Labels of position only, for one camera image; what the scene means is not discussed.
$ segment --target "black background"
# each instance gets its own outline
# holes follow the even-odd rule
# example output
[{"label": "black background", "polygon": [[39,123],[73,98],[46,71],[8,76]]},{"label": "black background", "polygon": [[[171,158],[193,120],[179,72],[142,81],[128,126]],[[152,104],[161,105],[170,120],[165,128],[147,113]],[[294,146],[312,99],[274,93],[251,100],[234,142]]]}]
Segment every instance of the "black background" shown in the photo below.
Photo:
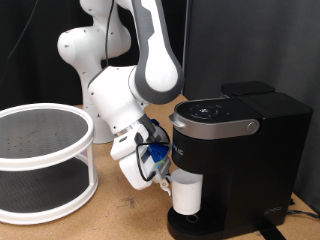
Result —
[{"label": "black background", "polygon": [[[0,2],[0,77],[35,3],[36,0]],[[181,62],[186,0],[163,0],[163,7],[171,45]],[[132,47],[109,63],[113,66],[134,65],[139,59],[139,48],[133,18],[129,11],[121,7],[119,16],[132,36]],[[82,104],[79,76],[73,67],[61,59],[57,42],[61,33],[91,26],[92,23],[92,17],[82,10],[79,0],[39,0],[33,19],[11,56],[0,83],[0,110],[38,102]]]}]

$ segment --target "drip tray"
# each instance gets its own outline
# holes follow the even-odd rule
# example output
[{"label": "drip tray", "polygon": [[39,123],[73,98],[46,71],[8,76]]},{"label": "drip tray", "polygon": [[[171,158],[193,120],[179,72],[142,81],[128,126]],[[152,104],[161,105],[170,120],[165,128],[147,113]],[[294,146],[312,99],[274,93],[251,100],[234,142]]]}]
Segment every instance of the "drip tray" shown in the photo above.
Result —
[{"label": "drip tray", "polygon": [[171,236],[177,240],[188,239],[222,239],[222,227],[206,209],[204,204],[201,210],[191,216],[185,216],[170,209],[168,213],[168,230]]},{"label": "drip tray", "polygon": [[77,158],[32,171],[0,171],[0,209],[12,213],[51,210],[76,199],[88,186],[88,166]]}]

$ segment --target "round shelf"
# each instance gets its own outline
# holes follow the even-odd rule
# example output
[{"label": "round shelf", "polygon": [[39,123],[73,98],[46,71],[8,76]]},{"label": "round shelf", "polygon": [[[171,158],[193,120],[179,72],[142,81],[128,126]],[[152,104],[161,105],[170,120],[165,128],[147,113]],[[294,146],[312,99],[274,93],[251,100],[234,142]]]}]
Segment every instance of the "round shelf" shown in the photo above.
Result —
[{"label": "round shelf", "polygon": [[94,125],[83,110],[51,103],[10,108],[0,112],[0,135],[0,222],[53,221],[95,193]]}]

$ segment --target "dark wall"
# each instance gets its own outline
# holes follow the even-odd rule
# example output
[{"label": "dark wall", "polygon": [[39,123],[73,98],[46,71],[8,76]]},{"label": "dark wall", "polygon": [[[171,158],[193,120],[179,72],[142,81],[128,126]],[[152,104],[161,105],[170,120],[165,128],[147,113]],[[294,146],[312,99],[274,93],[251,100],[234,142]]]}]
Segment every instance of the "dark wall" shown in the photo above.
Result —
[{"label": "dark wall", "polygon": [[[0,2],[0,78],[35,3],[36,0]],[[173,51],[182,61],[186,0],[163,0],[163,6]],[[133,65],[139,59],[133,19],[129,11],[122,8],[119,15],[133,36],[133,43],[128,53],[110,60],[110,64]],[[38,102],[81,104],[79,76],[61,59],[57,41],[62,32],[90,25],[92,18],[82,10],[79,0],[39,0],[0,83],[0,110]]]},{"label": "dark wall", "polygon": [[185,96],[262,81],[314,109],[295,193],[320,213],[320,2],[193,0]]}]

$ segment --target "coffee maker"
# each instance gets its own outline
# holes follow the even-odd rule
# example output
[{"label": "coffee maker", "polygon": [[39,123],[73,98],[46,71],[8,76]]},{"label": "coffee maker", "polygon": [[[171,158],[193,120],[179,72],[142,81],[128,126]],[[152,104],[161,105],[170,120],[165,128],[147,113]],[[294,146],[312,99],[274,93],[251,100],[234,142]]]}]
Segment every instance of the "coffee maker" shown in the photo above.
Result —
[{"label": "coffee maker", "polygon": [[220,99],[175,107],[173,162],[203,175],[201,209],[173,208],[175,239],[226,239],[284,223],[312,109],[259,82],[226,84]]}]

